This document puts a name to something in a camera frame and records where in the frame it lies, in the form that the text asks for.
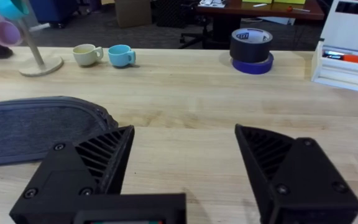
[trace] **wooden tabletop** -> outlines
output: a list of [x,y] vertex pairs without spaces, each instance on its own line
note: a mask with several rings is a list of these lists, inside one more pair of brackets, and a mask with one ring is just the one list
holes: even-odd
[[[259,223],[236,123],[315,138],[358,196],[358,92],[310,82],[311,52],[272,52],[270,72],[247,75],[227,50],[139,49],[135,66],[116,69],[107,56],[80,68],[71,49],[40,48],[65,64],[27,78],[17,69],[30,50],[12,49],[0,60],[0,101],[75,96],[107,108],[120,126],[133,124],[122,192],[186,192],[189,224]],[[0,223],[12,223],[8,213],[38,165],[0,166]]]
[[[232,15],[232,16],[276,16],[295,19],[322,20],[324,13],[317,3],[317,0],[306,0],[305,4],[288,4],[274,2],[262,7],[254,7],[258,3],[242,2],[242,0],[227,0],[224,8],[197,7],[197,11],[210,15]],[[310,12],[292,10],[288,12],[289,6],[298,9],[307,9]]]

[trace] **black screw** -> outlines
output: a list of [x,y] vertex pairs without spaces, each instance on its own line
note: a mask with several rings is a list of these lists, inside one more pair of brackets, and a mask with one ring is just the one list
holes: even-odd
[[312,141],[311,141],[310,139],[304,140],[303,143],[304,143],[306,146],[311,146],[311,145],[312,145]]
[[349,189],[342,183],[338,182],[338,181],[335,181],[333,182],[333,188],[336,192],[339,192],[339,193],[346,193]]
[[56,150],[56,151],[59,151],[59,150],[62,150],[65,148],[66,145],[64,144],[57,144],[53,149]]
[[80,195],[85,195],[85,196],[89,196],[92,194],[92,189],[87,187],[87,188],[84,188],[80,191]]
[[23,197],[26,199],[33,198],[35,195],[37,195],[38,190],[37,189],[29,189],[24,192]]
[[290,189],[286,185],[283,185],[283,184],[278,184],[276,186],[276,191],[281,195],[287,195],[290,193]]

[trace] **gray bag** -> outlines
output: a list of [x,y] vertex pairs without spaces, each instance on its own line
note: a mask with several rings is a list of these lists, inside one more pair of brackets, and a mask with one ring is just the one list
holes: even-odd
[[118,127],[103,107],[68,96],[0,102],[0,164],[44,158],[54,145]]

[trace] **tape roll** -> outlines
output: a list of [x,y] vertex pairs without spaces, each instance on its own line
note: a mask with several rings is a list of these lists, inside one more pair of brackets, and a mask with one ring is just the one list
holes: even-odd
[[268,53],[267,59],[263,62],[259,63],[247,63],[240,62],[238,60],[233,59],[233,67],[236,68],[240,72],[260,75],[266,73],[272,69],[274,57],[271,53]]
[[271,33],[261,29],[235,30],[231,34],[230,56],[240,62],[263,62],[269,56],[272,39]]

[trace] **dark wooden desk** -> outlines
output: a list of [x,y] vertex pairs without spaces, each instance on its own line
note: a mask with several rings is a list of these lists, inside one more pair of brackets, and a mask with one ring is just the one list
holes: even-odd
[[[228,0],[224,8],[197,7],[197,12],[209,15],[229,14],[232,16],[277,16],[307,20],[324,19],[324,13],[318,5],[317,0],[306,0],[304,5],[274,2],[272,4],[267,4],[266,6],[254,7],[256,4],[258,3],[242,2],[241,0]],[[288,12],[287,9],[289,6],[293,6],[298,9],[307,9],[310,10],[310,12],[298,10]]]
[[[258,3],[242,2],[242,0],[227,0],[224,8],[197,7],[200,14],[213,17],[213,31],[210,38],[203,42],[207,49],[227,49],[231,33],[240,28],[241,18],[249,16],[289,17],[304,20],[323,20],[324,12],[317,0],[306,0],[304,5],[274,2],[262,7],[254,7]],[[310,12],[292,10],[289,6],[298,9],[307,9]]]

